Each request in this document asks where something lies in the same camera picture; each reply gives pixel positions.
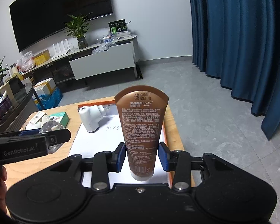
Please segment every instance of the blue plastic bag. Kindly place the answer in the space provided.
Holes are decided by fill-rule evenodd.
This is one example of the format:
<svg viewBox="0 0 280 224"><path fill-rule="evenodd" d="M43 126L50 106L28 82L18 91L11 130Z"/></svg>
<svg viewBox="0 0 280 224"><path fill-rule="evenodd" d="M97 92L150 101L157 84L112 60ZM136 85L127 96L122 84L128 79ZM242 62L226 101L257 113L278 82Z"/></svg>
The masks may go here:
<svg viewBox="0 0 280 224"><path fill-rule="evenodd" d="M40 95L39 99L41 100L44 108L47 109L51 109L51 108L55 108L58 106L58 104L60 103L61 99L62 99L62 93L60 92L60 89L58 87L56 87L56 89L54 90L54 92L51 95ZM36 106L38 107L39 110L42 110L39 103L36 104Z"/></svg>

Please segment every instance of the gray tile floor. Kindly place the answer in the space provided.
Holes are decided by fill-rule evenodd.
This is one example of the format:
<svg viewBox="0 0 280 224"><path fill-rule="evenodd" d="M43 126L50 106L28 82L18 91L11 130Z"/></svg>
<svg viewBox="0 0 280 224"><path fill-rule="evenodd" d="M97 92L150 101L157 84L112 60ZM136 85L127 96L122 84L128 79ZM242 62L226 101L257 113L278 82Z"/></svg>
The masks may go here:
<svg viewBox="0 0 280 224"><path fill-rule="evenodd" d="M59 106L116 95L133 85L150 85L169 96L169 104L184 148L194 156L212 152L273 185L278 203L272 215L280 223L280 126L271 141L260 129L263 116L255 117L251 104L231 97L220 80L199 71L191 61L141 66L144 79L134 80L133 70L93 76L61 87ZM194 173L196 184L200 174Z"/></svg>

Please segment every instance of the brown squeeze tube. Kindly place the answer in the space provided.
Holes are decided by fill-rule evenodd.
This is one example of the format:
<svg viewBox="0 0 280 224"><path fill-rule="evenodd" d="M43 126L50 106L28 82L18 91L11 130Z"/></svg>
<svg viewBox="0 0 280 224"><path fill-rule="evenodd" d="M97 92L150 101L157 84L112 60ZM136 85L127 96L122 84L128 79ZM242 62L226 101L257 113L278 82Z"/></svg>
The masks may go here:
<svg viewBox="0 0 280 224"><path fill-rule="evenodd" d="M131 175L138 181L153 176L168 99L150 86L129 87L115 96Z"/></svg>

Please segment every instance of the human hand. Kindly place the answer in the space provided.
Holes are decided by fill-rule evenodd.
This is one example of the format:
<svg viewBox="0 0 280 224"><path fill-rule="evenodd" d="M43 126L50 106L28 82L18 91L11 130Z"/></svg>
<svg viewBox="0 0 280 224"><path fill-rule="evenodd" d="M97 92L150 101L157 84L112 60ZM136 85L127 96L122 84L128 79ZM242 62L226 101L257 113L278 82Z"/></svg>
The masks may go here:
<svg viewBox="0 0 280 224"><path fill-rule="evenodd" d="M6 204L5 204L5 194L7 192L7 187L5 181L7 180L7 172L6 168L2 167L2 173L0 178L0 209L3 210L5 213L6 211Z"/></svg>

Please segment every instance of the television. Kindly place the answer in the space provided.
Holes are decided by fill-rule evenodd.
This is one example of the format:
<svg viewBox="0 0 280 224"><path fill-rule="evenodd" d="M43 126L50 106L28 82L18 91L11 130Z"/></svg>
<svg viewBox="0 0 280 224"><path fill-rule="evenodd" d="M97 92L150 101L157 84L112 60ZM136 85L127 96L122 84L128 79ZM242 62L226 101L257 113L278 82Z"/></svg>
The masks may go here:
<svg viewBox="0 0 280 224"><path fill-rule="evenodd" d="M19 52L65 28L68 15L95 19L112 14L111 0L16 0L10 16Z"/></svg>

